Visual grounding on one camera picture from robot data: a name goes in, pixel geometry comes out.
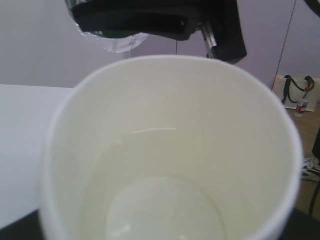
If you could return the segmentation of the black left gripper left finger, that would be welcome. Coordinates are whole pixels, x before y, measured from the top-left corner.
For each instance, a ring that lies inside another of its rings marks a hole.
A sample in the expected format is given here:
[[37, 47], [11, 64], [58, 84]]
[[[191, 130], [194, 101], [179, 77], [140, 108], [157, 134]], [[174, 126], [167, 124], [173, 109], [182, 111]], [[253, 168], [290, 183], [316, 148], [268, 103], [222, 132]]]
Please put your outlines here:
[[42, 230], [37, 214], [29, 214], [0, 230], [1, 240], [41, 240]]

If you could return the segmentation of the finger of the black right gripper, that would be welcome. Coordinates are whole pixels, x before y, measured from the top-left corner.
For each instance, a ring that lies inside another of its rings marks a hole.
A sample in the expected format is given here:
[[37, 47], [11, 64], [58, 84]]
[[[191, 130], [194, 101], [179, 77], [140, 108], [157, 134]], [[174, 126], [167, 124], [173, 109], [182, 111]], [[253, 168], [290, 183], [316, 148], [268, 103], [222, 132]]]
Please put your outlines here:
[[184, 41], [196, 30], [200, 7], [189, 0], [90, 0], [71, 8], [83, 32], [145, 33]]

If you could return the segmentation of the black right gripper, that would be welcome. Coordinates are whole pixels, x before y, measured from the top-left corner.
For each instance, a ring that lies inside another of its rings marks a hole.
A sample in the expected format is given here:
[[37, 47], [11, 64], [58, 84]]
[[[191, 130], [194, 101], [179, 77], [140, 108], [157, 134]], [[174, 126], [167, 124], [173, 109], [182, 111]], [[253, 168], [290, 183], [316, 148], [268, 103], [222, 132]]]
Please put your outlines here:
[[247, 56], [238, 2], [236, 0], [196, 0], [200, 9], [200, 30], [206, 57], [236, 64]]

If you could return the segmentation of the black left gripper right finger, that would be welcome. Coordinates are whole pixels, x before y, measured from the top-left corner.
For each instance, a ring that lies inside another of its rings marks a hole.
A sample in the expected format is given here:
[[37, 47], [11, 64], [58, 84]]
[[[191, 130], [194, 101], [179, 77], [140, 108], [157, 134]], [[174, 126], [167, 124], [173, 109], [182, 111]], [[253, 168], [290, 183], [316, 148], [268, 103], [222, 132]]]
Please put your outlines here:
[[291, 215], [291, 239], [320, 240], [320, 222], [295, 208]]

